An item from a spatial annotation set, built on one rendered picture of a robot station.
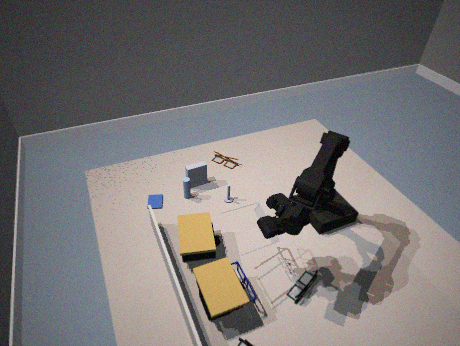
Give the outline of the blue-grey cylinder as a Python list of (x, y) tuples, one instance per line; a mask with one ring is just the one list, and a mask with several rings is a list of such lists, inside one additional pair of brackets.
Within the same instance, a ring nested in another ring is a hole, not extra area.
[(189, 199), (191, 197), (190, 178), (189, 177), (184, 177), (183, 178), (183, 191), (184, 191), (184, 198)]

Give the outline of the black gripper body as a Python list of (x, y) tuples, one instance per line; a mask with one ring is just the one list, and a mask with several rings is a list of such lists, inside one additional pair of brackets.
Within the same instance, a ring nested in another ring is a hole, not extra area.
[[(291, 204), (291, 203), (290, 203)], [(263, 236), (266, 239), (272, 238), (279, 234), (280, 231), (283, 231), (281, 227), (281, 221), (288, 212), (290, 208), (290, 204), (285, 205), (285, 209), (282, 211), (282, 213), (278, 216), (278, 218), (272, 218), (271, 216), (265, 216), (261, 217), (257, 220), (257, 224), (263, 234)], [(311, 218), (309, 217), (308, 220), (306, 221), (305, 225), (308, 225), (311, 223)]]

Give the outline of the blue square block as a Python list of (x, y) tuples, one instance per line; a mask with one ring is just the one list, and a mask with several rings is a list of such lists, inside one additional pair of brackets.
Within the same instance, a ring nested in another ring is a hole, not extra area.
[[(162, 198), (163, 198), (163, 194), (149, 195), (148, 205), (151, 205), (152, 209), (162, 208)], [(147, 209), (148, 209), (148, 205), (147, 205)]]

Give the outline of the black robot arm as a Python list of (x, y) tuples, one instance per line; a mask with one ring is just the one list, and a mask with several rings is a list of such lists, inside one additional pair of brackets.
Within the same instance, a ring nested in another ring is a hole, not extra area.
[[(296, 178), (289, 198), (278, 193), (266, 201), (266, 205), (276, 211), (276, 217), (282, 213), (285, 205), (292, 202), (281, 221), (282, 229), (290, 235), (300, 234), (312, 211), (320, 213), (329, 210), (328, 202), (336, 196), (332, 178), (338, 158), (347, 151), (350, 140), (348, 136), (328, 131), (323, 133), (320, 143), (322, 146), (311, 167), (304, 169)], [(295, 190), (299, 196), (293, 196)]]

